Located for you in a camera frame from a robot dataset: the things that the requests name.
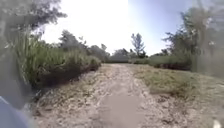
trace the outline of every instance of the green grass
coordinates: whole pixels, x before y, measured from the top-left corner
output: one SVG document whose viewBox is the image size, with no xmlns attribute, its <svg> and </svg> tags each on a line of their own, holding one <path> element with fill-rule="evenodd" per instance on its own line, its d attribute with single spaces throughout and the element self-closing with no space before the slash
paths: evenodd
<svg viewBox="0 0 224 128">
<path fill-rule="evenodd" d="M 63 51 L 29 36 L 19 38 L 15 44 L 21 72 L 34 89 L 55 86 L 101 65 L 96 57 L 78 50 Z"/>
<path fill-rule="evenodd" d="M 167 93 L 183 100 L 192 100 L 198 94 L 196 74 L 147 65 L 134 66 L 133 69 L 134 75 L 145 82 L 151 93 Z"/>
</svg>

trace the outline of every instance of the shrub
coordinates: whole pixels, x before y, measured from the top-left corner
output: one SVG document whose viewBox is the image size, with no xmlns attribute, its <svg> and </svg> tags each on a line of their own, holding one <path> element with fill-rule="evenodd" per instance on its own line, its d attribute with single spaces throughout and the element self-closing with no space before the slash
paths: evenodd
<svg viewBox="0 0 224 128">
<path fill-rule="evenodd" d="M 195 56 L 167 55 L 150 57 L 149 65 L 156 68 L 193 70 Z"/>
<path fill-rule="evenodd" d="M 144 59 L 130 59 L 129 63 L 131 64 L 149 64 L 149 59 L 148 58 L 144 58 Z"/>
<path fill-rule="evenodd" d="M 29 36 L 16 41 L 15 51 L 25 79 L 34 89 L 66 82 L 100 66 L 95 57 L 50 47 Z"/>
</svg>

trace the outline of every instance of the sky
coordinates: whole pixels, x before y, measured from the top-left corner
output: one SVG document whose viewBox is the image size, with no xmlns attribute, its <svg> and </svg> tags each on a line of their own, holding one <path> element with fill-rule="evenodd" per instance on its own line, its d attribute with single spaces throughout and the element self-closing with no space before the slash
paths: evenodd
<svg viewBox="0 0 224 128">
<path fill-rule="evenodd" d="M 61 0 L 61 11 L 68 17 L 46 25 L 42 38 L 56 43 L 62 31 L 68 30 L 83 36 L 87 45 L 105 44 L 113 53 L 133 49 L 131 34 L 140 33 L 145 51 L 152 55 L 166 47 L 165 33 L 180 27 L 180 12 L 193 4 L 191 0 Z"/>
</svg>

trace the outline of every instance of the dirt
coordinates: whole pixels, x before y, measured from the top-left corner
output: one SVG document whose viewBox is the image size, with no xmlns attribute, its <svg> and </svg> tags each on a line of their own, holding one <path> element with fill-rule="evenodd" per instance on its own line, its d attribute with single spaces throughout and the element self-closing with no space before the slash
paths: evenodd
<svg viewBox="0 0 224 128">
<path fill-rule="evenodd" d="M 181 106 L 176 105 L 173 97 L 150 94 L 145 84 L 134 78 L 128 66 L 103 65 L 99 71 L 90 74 L 79 82 L 82 83 L 80 86 L 86 87 L 79 91 L 80 94 L 77 91 L 78 83 L 75 82 L 65 86 L 64 89 L 57 89 L 43 96 L 35 104 L 36 114 L 32 116 L 35 125 L 41 128 L 189 126 L 190 115 L 187 111 L 183 111 Z M 94 79 L 94 82 L 86 82 L 89 79 Z M 54 102 L 51 98 L 46 98 L 53 94 L 57 94 L 54 95 Z"/>
</svg>

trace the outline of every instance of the white sky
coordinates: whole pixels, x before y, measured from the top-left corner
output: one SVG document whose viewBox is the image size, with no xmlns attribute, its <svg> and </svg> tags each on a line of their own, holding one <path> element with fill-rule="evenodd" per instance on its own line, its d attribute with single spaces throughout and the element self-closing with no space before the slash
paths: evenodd
<svg viewBox="0 0 224 128">
<path fill-rule="evenodd" d="M 58 42 L 66 29 L 76 37 L 83 36 L 88 45 L 105 44 L 110 53 L 132 47 L 128 0 L 62 0 L 61 11 L 68 17 L 46 26 L 43 39 L 48 43 Z"/>
</svg>

